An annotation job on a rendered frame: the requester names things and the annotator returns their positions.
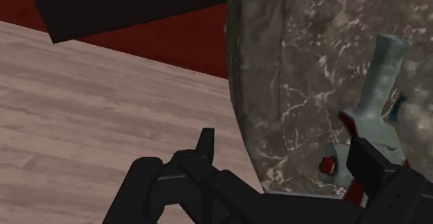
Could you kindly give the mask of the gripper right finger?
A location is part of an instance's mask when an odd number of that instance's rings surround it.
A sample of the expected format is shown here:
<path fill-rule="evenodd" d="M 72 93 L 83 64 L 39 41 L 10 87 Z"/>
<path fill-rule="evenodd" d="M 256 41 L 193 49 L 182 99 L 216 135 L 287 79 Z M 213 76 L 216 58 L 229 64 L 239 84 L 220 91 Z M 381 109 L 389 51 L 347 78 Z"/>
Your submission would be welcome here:
<path fill-rule="evenodd" d="M 433 224 L 433 183 L 393 164 L 366 139 L 353 137 L 348 170 L 368 196 L 354 224 Z"/>

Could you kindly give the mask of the red rug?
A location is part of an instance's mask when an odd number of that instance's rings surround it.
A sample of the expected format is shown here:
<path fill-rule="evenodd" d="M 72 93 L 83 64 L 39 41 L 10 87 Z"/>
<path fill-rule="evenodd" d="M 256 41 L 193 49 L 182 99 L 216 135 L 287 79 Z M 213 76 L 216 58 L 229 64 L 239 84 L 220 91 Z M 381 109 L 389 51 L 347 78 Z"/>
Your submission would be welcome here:
<path fill-rule="evenodd" d="M 80 38 L 81 42 L 227 78 L 227 5 Z M 33 0 L 0 0 L 0 20 L 46 31 Z"/>

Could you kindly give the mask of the mottled grey rounded object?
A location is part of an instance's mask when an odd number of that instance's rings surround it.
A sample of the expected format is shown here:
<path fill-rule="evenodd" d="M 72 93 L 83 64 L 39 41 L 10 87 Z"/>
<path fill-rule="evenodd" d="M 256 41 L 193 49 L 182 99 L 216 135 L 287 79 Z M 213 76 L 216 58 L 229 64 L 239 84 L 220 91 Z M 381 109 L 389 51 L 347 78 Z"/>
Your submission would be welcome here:
<path fill-rule="evenodd" d="M 397 131 L 409 165 L 433 182 L 433 55 L 404 62 L 396 88 L 406 97 Z"/>

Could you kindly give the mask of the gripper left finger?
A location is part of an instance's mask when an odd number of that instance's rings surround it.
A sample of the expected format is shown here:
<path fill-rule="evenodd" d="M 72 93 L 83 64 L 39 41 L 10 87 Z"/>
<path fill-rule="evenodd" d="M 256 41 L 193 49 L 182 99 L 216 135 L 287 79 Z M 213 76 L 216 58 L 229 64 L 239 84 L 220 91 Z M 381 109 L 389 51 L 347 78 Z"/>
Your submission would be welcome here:
<path fill-rule="evenodd" d="M 267 224 L 260 194 L 234 173 L 218 170 L 214 129 L 204 128 L 194 149 L 167 163 L 137 158 L 102 224 L 158 224 L 167 205 L 180 205 L 194 224 Z"/>

